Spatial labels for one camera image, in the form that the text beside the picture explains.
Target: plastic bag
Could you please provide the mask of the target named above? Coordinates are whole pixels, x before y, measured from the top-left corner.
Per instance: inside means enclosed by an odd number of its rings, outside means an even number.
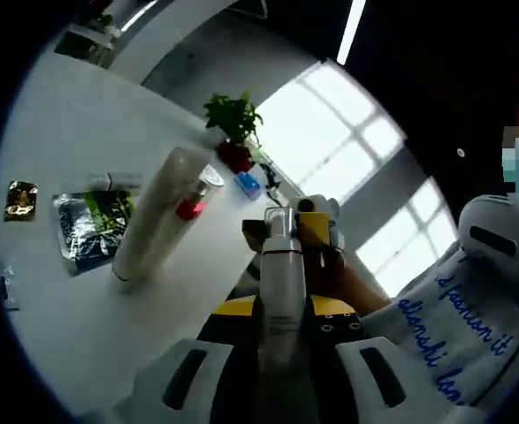
[[[110,262],[134,210],[128,192],[61,194],[53,198],[57,237],[71,275]]]
[[[19,309],[17,280],[13,272],[13,260],[0,261],[0,297],[8,311]]]

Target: product packaging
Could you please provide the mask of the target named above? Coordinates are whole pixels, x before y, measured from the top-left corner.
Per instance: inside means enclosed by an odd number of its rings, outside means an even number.
[[[35,217],[37,185],[12,181],[5,200],[5,221],[31,221]]]
[[[61,253],[72,275],[112,260],[134,210],[128,192],[61,194],[53,198]]]

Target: black slot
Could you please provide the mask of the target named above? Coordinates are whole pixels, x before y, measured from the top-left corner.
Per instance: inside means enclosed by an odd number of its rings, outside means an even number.
[[[198,368],[206,358],[206,351],[192,350],[180,364],[163,394],[163,403],[178,411],[187,398],[188,389],[195,378]]]
[[[321,423],[357,423],[357,403],[338,351],[318,344],[310,351],[310,379],[317,398]]]
[[[218,381],[210,424],[255,422],[242,417],[256,417],[257,381],[259,376],[257,347],[235,345]]]
[[[508,238],[501,237],[499,234],[472,225],[469,229],[469,235],[472,239],[480,241],[502,254],[511,257],[516,255],[516,243]]]
[[[381,352],[374,347],[370,347],[360,351],[360,354],[373,374],[385,404],[390,408],[401,404],[407,396]]]

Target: window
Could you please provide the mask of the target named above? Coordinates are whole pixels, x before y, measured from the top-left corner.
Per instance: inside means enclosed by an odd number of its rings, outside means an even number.
[[[343,204],[401,147],[403,135],[337,65],[316,64],[257,111],[263,153],[295,188]]]
[[[396,296],[457,239],[454,222],[428,179],[357,255],[389,296]]]

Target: black ceiling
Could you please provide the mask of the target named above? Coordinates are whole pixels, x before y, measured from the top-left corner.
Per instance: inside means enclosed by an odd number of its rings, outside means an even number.
[[[345,65],[407,134],[456,219],[476,195],[514,190],[500,163],[519,104],[519,6],[469,3],[367,0]],[[266,25],[335,58],[350,4],[271,1]]]

